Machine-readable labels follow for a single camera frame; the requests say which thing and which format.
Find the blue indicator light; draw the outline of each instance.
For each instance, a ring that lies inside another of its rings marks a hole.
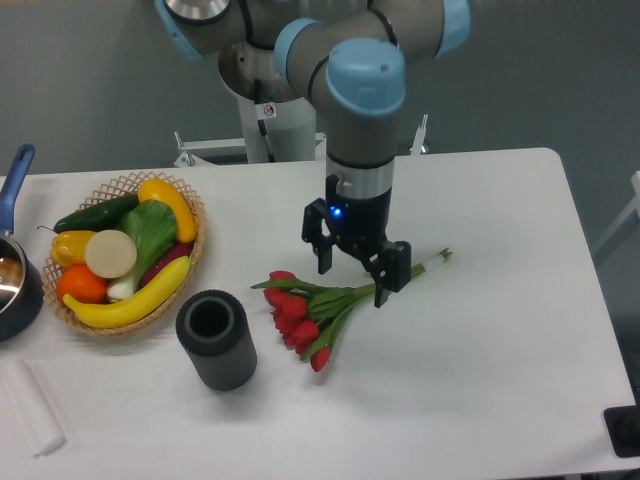
[[[331,211],[331,216],[333,218],[340,218],[342,217],[342,209],[339,207],[329,207],[329,210]]]

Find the saucepan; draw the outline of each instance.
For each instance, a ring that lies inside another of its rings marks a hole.
[[[22,145],[0,190],[0,342],[27,328],[42,308],[42,281],[13,235],[14,210],[20,187],[35,155]]]

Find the black cylindrical container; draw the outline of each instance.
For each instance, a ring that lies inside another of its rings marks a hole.
[[[233,390],[256,369],[246,313],[227,292],[205,290],[187,300],[178,313],[176,333],[209,388]]]

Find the yellow banana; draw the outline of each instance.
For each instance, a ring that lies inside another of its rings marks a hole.
[[[176,258],[144,287],[120,302],[98,305],[82,303],[66,294],[62,301],[80,321],[94,328],[118,328],[149,315],[171,296],[189,273],[190,260]]]

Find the woven basket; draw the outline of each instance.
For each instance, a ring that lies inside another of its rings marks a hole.
[[[119,328],[94,328],[90,327],[89,325],[85,325],[80,320],[78,320],[73,311],[71,311],[64,303],[58,300],[58,297],[56,295],[56,286],[58,284],[58,279],[60,278],[64,270],[51,258],[47,258],[44,269],[42,271],[44,302],[51,309],[57,319],[61,320],[65,325],[72,328],[73,330],[85,333],[87,335],[102,337],[121,336],[142,330],[143,328],[149,326],[152,322],[157,320],[165,312],[165,310],[169,308],[169,306],[173,303],[176,297],[180,295],[182,289],[191,279],[195,267],[198,264],[198,260],[200,259],[200,255],[202,254],[202,249],[204,247],[207,227],[207,215],[204,209],[204,204],[202,203],[202,200],[200,199],[198,193],[189,185],[187,185],[183,180],[178,180],[173,176],[167,176],[164,173],[156,174],[153,172],[131,173],[128,176],[113,178],[109,183],[103,183],[99,189],[94,190],[91,197],[85,199],[84,203],[82,203],[78,207],[78,210],[82,210],[84,208],[96,205],[100,202],[110,200],[115,197],[121,197],[126,194],[135,193],[138,191],[138,188],[140,187],[142,182],[150,178],[160,178],[177,188],[195,216],[198,234],[191,252],[191,268],[189,269],[187,278],[184,280],[184,282],[182,282],[178,289],[158,308],[156,308],[149,315],[138,320],[137,322]]]

